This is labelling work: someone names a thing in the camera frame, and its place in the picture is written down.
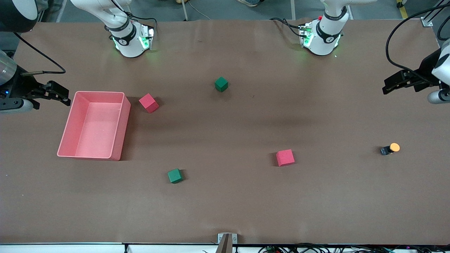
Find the shoe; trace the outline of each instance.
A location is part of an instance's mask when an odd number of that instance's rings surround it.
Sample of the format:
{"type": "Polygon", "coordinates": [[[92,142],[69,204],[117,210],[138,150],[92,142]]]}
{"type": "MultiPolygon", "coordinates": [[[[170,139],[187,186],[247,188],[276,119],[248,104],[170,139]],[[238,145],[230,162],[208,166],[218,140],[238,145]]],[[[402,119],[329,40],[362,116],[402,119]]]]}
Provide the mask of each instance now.
{"type": "Polygon", "coordinates": [[[257,7],[257,6],[258,6],[258,4],[251,5],[251,4],[249,4],[246,0],[236,0],[236,1],[238,1],[239,3],[241,3],[241,4],[243,4],[243,5],[246,5],[246,6],[248,6],[248,7],[257,7]]]}

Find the metal bracket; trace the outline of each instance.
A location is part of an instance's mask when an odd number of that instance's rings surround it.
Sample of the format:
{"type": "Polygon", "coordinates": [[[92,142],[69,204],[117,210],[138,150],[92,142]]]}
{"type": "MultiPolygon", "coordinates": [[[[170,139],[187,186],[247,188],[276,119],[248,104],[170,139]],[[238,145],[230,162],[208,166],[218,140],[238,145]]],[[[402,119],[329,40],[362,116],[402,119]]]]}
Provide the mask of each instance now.
{"type": "Polygon", "coordinates": [[[233,244],[237,244],[237,243],[238,243],[238,234],[233,234],[233,233],[219,233],[219,234],[217,234],[217,243],[218,243],[218,244],[221,243],[222,237],[223,237],[225,234],[230,234],[231,239],[232,239],[231,241],[233,242],[233,244]]]}
{"type": "Polygon", "coordinates": [[[427,22],[427,21],[425,21],[425,18],[424,17],[420,17],[420,21],[422,21],[422,25],[423,25],[423,27],[432,27],[433,26],[433,22],[427,22]]]}
{"type": "Polygon", "coordinates": [[[306,38],[300,37],[301,48],[303,48],[305,46],[308,47],[309,45],[311,45],[310,41],[312,40],[312,37],[314,37],[314,34],[312,32],[312,22],[301,25],[298,28],[298,33],[300,35],[307,36],[306,38]]]}

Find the wire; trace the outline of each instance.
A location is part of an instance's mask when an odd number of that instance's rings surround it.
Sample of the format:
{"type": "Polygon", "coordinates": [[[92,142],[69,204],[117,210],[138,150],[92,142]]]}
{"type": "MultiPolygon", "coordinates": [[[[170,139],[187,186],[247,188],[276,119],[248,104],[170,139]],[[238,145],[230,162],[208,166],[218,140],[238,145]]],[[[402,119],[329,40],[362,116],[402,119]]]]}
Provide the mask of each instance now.
{"type": "Polygon", "coordinates": [[[197,8],[195,8],[190,1],[188,1],[188,4],[198,13],[200,13],[201,15],[205,16],[207,19],[211,20],[208,16],[206,16],[205,14],[201,13],[199,10],[197,10],[197,8]]]}
{"type": "Polygon", "coordinates": [[[290,23],[288,23],[288,21],[287,21],[285,18],[283,18],[283,19],[280,19],[280,18],[271,18],[270,20],[280,21],[283,25],[288,26],[289,29],[291,29],[291,31],[292,31],[295,35],[297,35],[297,36],[299,36],[299,37],[302,37],[302,38],[306,38],[306,35],[296,33],[296,32],[294,31],[293,28],[298,29],[298,26],[291,25],[290,23]]]}
{"type": "Polygon", "coordinates": [[[400,23],[394,28],[394,30],[392,30],[391,34],[390,34],[389,37],[387,38],[387,41],[386,41],[386,58],[387,58],[387,60],[388,60],[392,65],[394,65],[394,66],[396,66],[396,67],[399,67],[399,68],[401,68],[401,69],[404,69],[404,70],[406,70],[406,71],[409,71],[410,73],[412,73],[412,74],[414,74],[415,76],[419,77],[419,78],[422,79],[423,81],[425,81],[425,82],[431,84],[430,81],[428,81],[426,78],[424,78],[423,76],[421,76],[421,75],[419,75],[418,73],[416,73],[414,70],[412,70],[412,69],[410,69],[410,68],[408,68],[408,67],[405,67],[405,66],[403,66],[403,65],[400,65],[400,64],[395,63],[394,61],[392,61],[391,57],[389,56],[389,42],[391,41],[391,38],[392,38],[392,36],[394,35],[394,33],[397,31],[397,29],[398,29],[401,25],[403,25],[406,21],[408,21],[408,20],[410,20],[410,19],[412,19],[412,18],[414,18],[414,17],[417,17],[417,16],[419,16],[419,15],[421,15],[421,14],[427,13],[427,12],[429,12],[429,11],[434,11],[434,10],[436,10],[436,9],[442,9],[442,8],[445,8],[445,7],[448,7],[448,6],[450,6],[450,4],[445,4],[445,5],[441,5],[441,6],[435,6],[435,7],[433,7],[433,8],[429,8],[429,9],[423,10],[423,11],[421,11],[421,12],[417,12],[416,14],[413,14],[413,15],[411,15],[411,16],[405,18],[402,22],[400,22],[400,23]]]}
{"type": "Polygon", "coordinates": [[[340,253],[343,253],[346,248],[354,250],[353,253],[382,253],[382,251],[373,250],[360,245],[347,245],[344,248],[340,248],[340,253]]]}
{"type": "Polygon", "coordinates": [[[137,18],[137,19],[141,19],[141,20],[154,20],[155,23],[158,23],[158,21],[156,21],[156,19],[154,19],[154,18],[140,18],[140,17],[137,17],[137,16],[133,15],[133,13],[131,13],[131,12],[129,12],[129,11],[125,11],[119,4],[116,3],[115,0],[111,0],[111,2],[112,2],[119,10],[121,10],[123,13],[125,13],[126,16],[129,17],[130,19],[137,18]]]}
{"type": "Polygon", "coordinates": [[[316,253],[319,253],[317,250],[319,250],[320,253],[331,253],[327,247],[325,247],[323,245],[319,245],[319,244],[302,243],[302,244],[297,244],[297,247],[306,248],[305,250],[302,251],[302,253],[305,253],[308,250],[313,250],[316,253]]]}
{"type": "Polygon", "coordinates": [[[41,54],[42,56],[44,56],[45,58],[47,58],[49,61],[53,62],[53,64],[55,64],[56,66],[58,66],[58,68],[60,68],[62,71],[39,71],[39,74],[64,74],[66,72],[66,70],[59,65],[57,62],[55,62],[53,59],[51,59],[50,57],[48,57],[47,55],[45,55],[44,53],[42,53],[41,51],[39,51],[39,49],[37,49],[36,47],[34,47],[33,45],[31,45],[28,41],[24,40],[18,33],[14,32],[14,35],[19,38],[21,41],[23,41],[25,44],[27,44],[29,47],[33,48],[36,52],[38,52],[39,54],[41,54]]]}
{"type": "Polygon", "coordinates": [[[442,28],[444,27],[444,25],[447,24],[447,22],[448,22],[449,20],[450,20],[450,16],[448,16],[448,17],[445,19],[445,21],[441,24],[441,26],[440,26],[439,29],[437,30],[437,35],[436,35],[436,37],[437,37],[437,39],[440,40],[440,41],[446,41],[446,40],[450,39],[450,37],[447,37],[447,38],[442,38],[442,37],[441,37],[441,31],[442,31],[442,28]]]}
{"type": "Polygon", "coordinates": [[[262,251],[263,249],[266,249],[266,247],[262,247],[262,248],[258,251],[258,253],[261,253],[261,251],[262,251]]]}

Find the red cube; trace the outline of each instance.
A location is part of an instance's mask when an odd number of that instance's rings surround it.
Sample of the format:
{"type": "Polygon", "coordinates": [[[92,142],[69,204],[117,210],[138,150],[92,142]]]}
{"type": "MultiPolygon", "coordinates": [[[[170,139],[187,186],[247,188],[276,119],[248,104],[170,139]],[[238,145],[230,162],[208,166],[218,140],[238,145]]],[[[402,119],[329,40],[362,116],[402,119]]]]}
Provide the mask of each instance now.
{"type": "Polygon", "coordinates": [[[148,113],[154,112],[159,107],[158,103],[156,103],[155,99],[150,94],[147,94],[139,99],[139,102],[147,110],[148,113]]]}
{"type": "Polygon", "coordinates": [[[291,165],[291,164],[295,163],[294,155],[292,154],[292,150],[288,149],[288,150],[283,150],[283,151],[277,152],[277,161],[278,161],[279,167],[285,166],[285,165],[291,165]]]}

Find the gray floor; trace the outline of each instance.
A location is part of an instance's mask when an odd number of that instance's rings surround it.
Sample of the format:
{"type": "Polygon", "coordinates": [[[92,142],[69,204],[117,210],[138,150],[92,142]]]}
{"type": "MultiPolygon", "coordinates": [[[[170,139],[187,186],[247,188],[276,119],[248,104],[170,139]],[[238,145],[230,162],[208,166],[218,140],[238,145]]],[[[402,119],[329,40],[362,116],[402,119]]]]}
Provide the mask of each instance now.
{"type": "MultiPolygon", "coordinates": [[[[46,21],[100,22],[92,14],[76,8],[70,0],[54,0],[54,2],[56,6],[50,8],[50,12],[46,15],[46,21]]],[[[411,15],[432,7],[436,2],[437,0],[408,0],[405,8],[411,15]]],[[[324,5],[319,0],[265,0],[255,8],[242,5],[236,0],[191,0],[190,3],[211,19],[317,18],[324,11],[324,5]]],[[[160,22],[185,19],[182,5],[175,3],[175,0],[133,0],[130,8],[135,16],[153,17],[160,22]]],[[[206,19],[188,4],[186,11],[189,21],[206,19]]],[[[395,0],[378,0],[374,4],[364,6],[353,5],[351,14],[354,19],[401,19],[395,0]]],[[[433,21],[435,32],[448,15],[450,15],[449,8],[436,17],[433,21]]],[[[442,35],[450,36],[450,29],[443,29],[442,35]]],[[[18,39],[14,35],[0,33],[0,49],[15,50],[17,44],[18,39]]]]}

